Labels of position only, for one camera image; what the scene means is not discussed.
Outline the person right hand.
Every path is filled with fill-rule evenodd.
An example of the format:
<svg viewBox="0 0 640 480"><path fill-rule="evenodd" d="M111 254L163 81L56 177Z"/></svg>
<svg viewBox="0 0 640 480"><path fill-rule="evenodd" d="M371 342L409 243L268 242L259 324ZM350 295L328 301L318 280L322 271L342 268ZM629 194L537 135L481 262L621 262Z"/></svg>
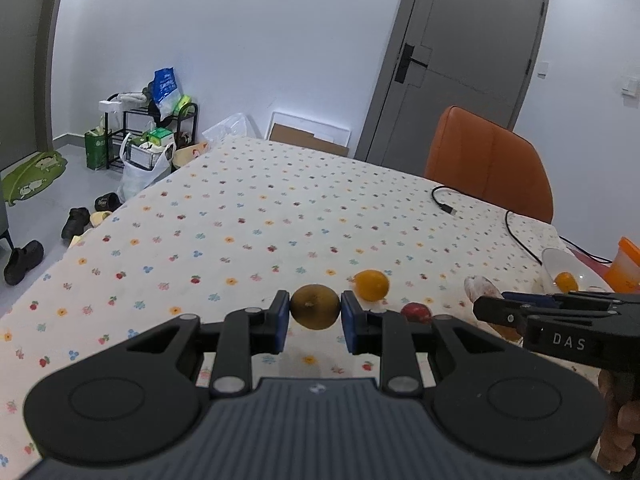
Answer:
<svg viewBox="0 0 640 480"><path fill-rule="evenodd" d="M600 435L597 463L607 471L619 472L637 455L634 438L639 433L639 402L620 406L615 400L612 375L601 370L598 377L600 393L604 396L608 417Z"/></svg>

